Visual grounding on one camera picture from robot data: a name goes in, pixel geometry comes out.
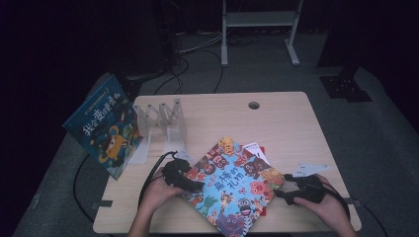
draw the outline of metal stand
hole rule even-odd
[[[361,90],[354,80],[359,68],[358,63],[345,65],[338,76],[321,76],[320,80],[332,99],[346,99],[348,102],[371,102],[366,91]]]
[[[298,0],[295,11],[283,12],[230,12],[227,13],[226,1],[222,1],[222,39],[221,66],[228,65],[227,56],[227,28],[228,27],[275,27],[291,26],[290,38],[286,39],[286,47],[293,66],[299,66],[299,60],[293,49],[293,39],[296,33],[303,0]]]

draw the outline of colorful picture book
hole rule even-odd
[[[226,237],[245,236],[284,181],[280,172],[229,137],[185,175],[205,185],[183,198]]]
[[[63,126],[116,180],[142,139],[132,102],[113,74]]]

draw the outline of black clip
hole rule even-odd
[[[184,176],[184,174],[188,173],[192,169],[189,162],[176,158],[173,154],[172,156],[174,160],[167,162],[166,166],[161,171],[166,184],[172,187],[179,187],[182,190],[191,193],[200,192],[204,187],[204,183],[192,181]]]
[[[288,205],[295,204],[293,198],[305,198],[309,201],[320,203],[325,195],[323,184],[316,176],[293,177],[291,174],[285,174],[286,181],[296,182],[299,190],[285,193],[284,191],[274,190],[278,198],[284,198]]]

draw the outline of wooden table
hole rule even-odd
[[[343,198],[349,196],[338,167],[306,95],[302,92],[238,93],[141,96],[135,104],[145,108],[160,103],[173,105],[180,98],[187,125],[187,148],[195,161],[201,159],[223,136],[240,144],[257,142],[266,149],[271,165],[284,174],[292,173],[298,163],[327,164],[322,173]],[[257,102],[258,110],[249,108]],[[163,154],[164,136],[153,131],[145,164],[129,164],[118,181],[110,178],[103,200],[111,207],[100,207],[93,228],[98,233],[127,233],[136,213],[144,180]],[[356,230],[361,220],[350,205],[351,221]],[[250,233],[329,231],[321,220],[281,198],[268,204],[267,216],[261,216]],[[153,217],[150,233],[217,233],[217,230],[181,197],[169,200]]]

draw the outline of blue book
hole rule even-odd
[[[183,198],[226,237],[245,236],[284,182],[280,172],[229,137],[185,176],[205,185]]]
[[[115,180],[120,177],[142,139],[132,102],[113,74],[86,99],[63,127]]]

